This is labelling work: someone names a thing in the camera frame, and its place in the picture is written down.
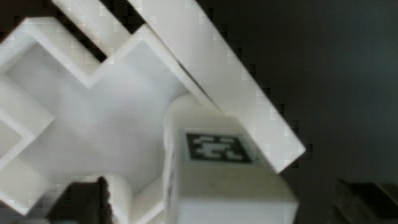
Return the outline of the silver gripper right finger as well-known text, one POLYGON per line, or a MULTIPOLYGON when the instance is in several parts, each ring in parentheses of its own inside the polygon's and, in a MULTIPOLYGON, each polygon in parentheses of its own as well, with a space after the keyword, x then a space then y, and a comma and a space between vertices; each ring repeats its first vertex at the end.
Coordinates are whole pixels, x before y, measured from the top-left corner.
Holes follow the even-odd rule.
POLYGON ((398 184, 338 181, 331 224, 398 224, 398 184))

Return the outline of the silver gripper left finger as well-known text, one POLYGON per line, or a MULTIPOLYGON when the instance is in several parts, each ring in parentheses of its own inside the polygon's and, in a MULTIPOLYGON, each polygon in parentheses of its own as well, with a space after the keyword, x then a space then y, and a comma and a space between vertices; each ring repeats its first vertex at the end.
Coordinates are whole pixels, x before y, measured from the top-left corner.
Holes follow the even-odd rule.
POLYGON ((27 215, 17 224, 114 224, 109 182, 73 182, 43 216, 27 215))

